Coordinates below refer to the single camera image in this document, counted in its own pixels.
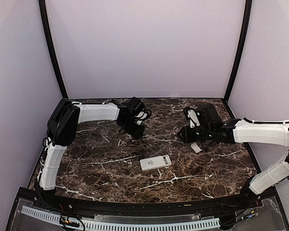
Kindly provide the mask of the white battery cover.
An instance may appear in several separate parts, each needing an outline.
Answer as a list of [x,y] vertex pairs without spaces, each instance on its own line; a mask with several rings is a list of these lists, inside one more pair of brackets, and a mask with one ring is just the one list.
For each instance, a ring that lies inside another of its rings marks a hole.
[[198,154],[202,151],[202,149],[197,145],[197,143],[191,144],[191,148],[196,154]]

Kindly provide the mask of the white remote control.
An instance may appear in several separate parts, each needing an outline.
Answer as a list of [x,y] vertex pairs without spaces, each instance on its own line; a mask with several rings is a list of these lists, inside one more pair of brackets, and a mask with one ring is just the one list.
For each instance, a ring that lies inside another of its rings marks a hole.
[[157,168],[168,167],[171,165],[172,162],[168,155],[150,157],[140,160],[140,166],[142,171],[149,171]]

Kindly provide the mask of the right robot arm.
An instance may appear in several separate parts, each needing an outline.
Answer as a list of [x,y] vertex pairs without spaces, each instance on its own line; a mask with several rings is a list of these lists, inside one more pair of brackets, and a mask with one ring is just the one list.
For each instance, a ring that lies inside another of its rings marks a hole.
[[255,121],[233,118],[223,122],[213,104],[196,109],[183,109],[189,125],[182,127],[177,136],[184,143],[213,141],[216,143],[266,143],[288,148],[288,152],[266,170],[248,179],[236,199],[236,205],[246,209],[255,195],[285,179],[289,179],[289,120]]

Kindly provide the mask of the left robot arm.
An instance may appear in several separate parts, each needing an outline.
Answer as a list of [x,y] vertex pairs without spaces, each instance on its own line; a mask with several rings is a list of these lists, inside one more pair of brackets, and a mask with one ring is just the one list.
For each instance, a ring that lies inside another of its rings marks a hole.
[[136,97],[126,103],[114,100],[106,103],[81,103],[62,98],[47,122],[44,150],[40,158],[41,169],[37,179],[39,188],[44,191],[55,189],[62,157],[74,141],[79,124],[115,121],[120,127],[120,133],[140,139],[145,130],[142,122],[151,115],[151,110]]

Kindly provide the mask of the black front rail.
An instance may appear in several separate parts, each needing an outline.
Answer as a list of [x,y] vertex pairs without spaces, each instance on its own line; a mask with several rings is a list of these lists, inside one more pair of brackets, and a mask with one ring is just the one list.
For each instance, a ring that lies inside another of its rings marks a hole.
[[35,190],[20,187],[15,201],[25,199],[40,208],[54,209],[66,215],[70,214],[86,218],[93,218],[97,215],[153,217],[189,214],[233,217],[237,211],[262,206],[264,199],[276,196],[277,192],[274,188],[270,188],[260,198],[250,198],[246,194],[237,194],[202,201],[161,204],[97,202],[58,196],[53,192],[45,192],[41,193],[41,195],[42,198],[39,197],[39,193]]

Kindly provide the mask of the right black frame post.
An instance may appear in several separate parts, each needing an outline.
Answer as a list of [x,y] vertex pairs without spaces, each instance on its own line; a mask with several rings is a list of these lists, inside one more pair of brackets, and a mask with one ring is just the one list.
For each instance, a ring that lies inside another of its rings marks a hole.
[[242,25],[241,25],[238,45],[237,45],[237,49],[236,49],[236,54],[235,54],[235,58],[234,58],[234,63],[233,63],[233,67],[232,67],[229,81],[227,84],[226,92],[225,92],[224,97],[223,97],[223,101],[226,104],[228,104],[228,102],[229,102],[229,99],[230,99],[230,96],[231,96],[231,93],[232,93],[232,90],[233,90],[233,87],[235,84],[235,80],[237,77],[237,73],[239,70],[239,65],[240,65],[240,61],[242,58],[242,54],[244,51],[246,36],[247,36],[249,22],[250,22],[251,8],[252,8],[252,0],[245,0]]

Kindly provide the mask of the black frame post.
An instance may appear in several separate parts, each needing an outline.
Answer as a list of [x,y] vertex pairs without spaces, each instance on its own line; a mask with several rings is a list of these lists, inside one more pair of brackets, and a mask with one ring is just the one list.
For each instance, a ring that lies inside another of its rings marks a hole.
[[40,11],[40,17],[42,21],[42,26],[43,26],[43,31],[44,31],[44,36],[49,52],[49,56],[51,59],[51,63],[53,66],[53,71],[55,74],[55,78],[61,93],[61,96],[63,98],[68,98],[68,93],[66,91],[66,87],[63,81],[63,77],[60,71],[59,63],[57,60],[54,44],[53,44],[53,38],[51,34],[51,29],[50,29],[50,23],[49,23],[49,18],[48,18],[48,13],[47,13],[47,7],[46,7],[46,1],[45,0],[38,0],[39,3],[39,11]]
[[244,51],[246,36],[247,36],[249,22],[250,22],[251,8],[252,8],[252,0],[245,0],[242,25],[241,25],[238,45],[237,45],[237,49],[236,49],[236,54],[235,54],[235,58],[234,58],[234,63],[233,63],[233,67],[232,67],[229,81],[227,84],[226,92],[225,92],[224,97],[223,97],[223,101],[226,104],[228,104],[228,102],[229,102],[229,99],[230,99],[230,96],[231,96],[231,93],[232,93],[232,90],[233,90],[233,87],[235,84],[235,80],[237,77],[237,73],[239,70],[239,65],[240,65],[240,61],[242,58],[242,54]]

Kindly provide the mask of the left black frame post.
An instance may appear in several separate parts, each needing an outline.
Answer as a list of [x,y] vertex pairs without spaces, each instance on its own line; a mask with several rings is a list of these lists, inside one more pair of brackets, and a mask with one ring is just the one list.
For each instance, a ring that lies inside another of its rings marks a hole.
[[49,52],[49,56],[51,59],[51,63],[53,66],[53,71],[55,74],[55,78],[61,93],[61,96],[63,98],[68,98],[68,93],[66,91],[66,87],[63,81],[63,77],[60,71],[59,63],[57,60],[54,44],[53,44],[53,38],[51,34],[51,29],[50,29],[50,23],[49,23],[49,18],[48,18],[48,13],[47,13],[47,7],[46,7],[46,1],[45,0],[38,0],[39,3],[39,11],[40,11],[40,17],[42,21],[42,26],[43,26],[43,31],[44,31],[44,36]]

